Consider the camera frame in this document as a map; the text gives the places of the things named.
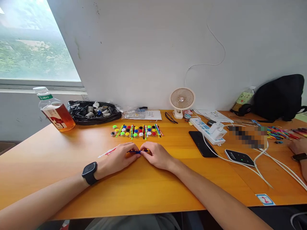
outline fan grille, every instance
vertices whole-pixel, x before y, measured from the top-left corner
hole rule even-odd
[[[190,90],[180,88],[172,93],[170,100],[174,107],[177,107],[178,109],[185,109],[193,103],[194,96]]]

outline eyeglasses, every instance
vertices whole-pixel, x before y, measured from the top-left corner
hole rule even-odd
[[[177,121],[175,121],[173,118],[172,118],[172,116],[171,115],[169,115],[167,112],[165,112],[165,117],[170,121],[170,122],[172,122],[172,123],[176,123],[176,124],[178,124],[178,122]]]

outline fan base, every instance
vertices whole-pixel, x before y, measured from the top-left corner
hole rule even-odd
[[[182,110],[174,110],[173,115],[176,119],[182,119],[183,118]]]

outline power strip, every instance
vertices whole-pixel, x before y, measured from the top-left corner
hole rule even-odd
[[[214,140],[211,137],[211,133],[209,133],[209,129],[210,127],[207,126],[204,122],[202,122],[202,120],[200,120],[199,118],[191,118],[190,122],[195,126],[195,128],[197,128],[198,131],[202,132],[205,136],[205,138],[210,141],[211,144],[213,145],[221,145],[223,143],[225,143],[225,139],[221,138],[218,140]]]

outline black smartwatch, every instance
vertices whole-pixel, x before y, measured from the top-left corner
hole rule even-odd
[[[89,165],[85,166],[82,177],[85,178],[86,182],[89,185],[95,184],[98,180],[94,177],[94,172],[97,170],[97,162],[90,163]]]
[[[306,153],[297,154],[297,155],[292,156],[292,159],[297,162],[300,162],[301,160],[307,159],[307,154]]]

